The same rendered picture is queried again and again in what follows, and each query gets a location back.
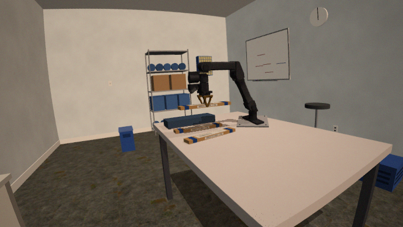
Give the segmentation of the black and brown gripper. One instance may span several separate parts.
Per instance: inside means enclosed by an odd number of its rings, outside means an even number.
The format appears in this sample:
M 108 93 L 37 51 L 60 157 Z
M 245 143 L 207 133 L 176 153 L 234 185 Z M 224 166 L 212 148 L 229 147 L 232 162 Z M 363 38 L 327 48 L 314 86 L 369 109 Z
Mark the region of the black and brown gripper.
M 199 95 L 197 95 L 197 97 L 198 97 L 198 99 L 199 99 L 201 104 L 202 104 L 201 97 L 203 97 L 203 100 L 204 100 L 203 103 L 206 105 L 206 107 L 209 107 L 209 104 L 210 104 L 211 99 L 213 97 L 213 95 L 210 95 L 210 93 L 213 93 L 213 91 L 209 91 L 209 83 L 208 82 L 205 82 L 205 83 L 206 83 L 206 91 L 197 91 L 197 93 L 199 93 Z M 207 91 L 209 91 L 209 92 L 207 92 Z M 206 103 L 206 98 L 207 97 L 209 97 L 208 104 Z

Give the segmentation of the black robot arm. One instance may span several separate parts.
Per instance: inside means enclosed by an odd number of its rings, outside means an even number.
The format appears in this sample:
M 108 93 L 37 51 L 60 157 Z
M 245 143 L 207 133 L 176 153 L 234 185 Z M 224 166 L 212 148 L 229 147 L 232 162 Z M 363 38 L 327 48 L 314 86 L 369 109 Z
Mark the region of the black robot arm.
M 237 85 L 243 99 L 243 104 L 249 110 L 249 115 L 243 116 L 256 125 L 263 124 L 264 121 L 257 118 L 257 107 L 255 101 L 252 99 L 247 86 L 245 84 L 244 72 L 239 61 L 235 62 L 200 62 L 198 64 L 199 71 L 188 72 L 188 83 L 203 82 L 204 84 L 188 84 L 188 90 L 192 94 L 195 91 L 206 91 L 206 83 L 208 82 L 208 73 L 211 70 L 230 70 L 230 77 Z M 231 70 L 233 69 L 233 70 Z M 200 72 L 204 71 L 204 72 Z M 199 74 L 201 73 L 201 74 Z

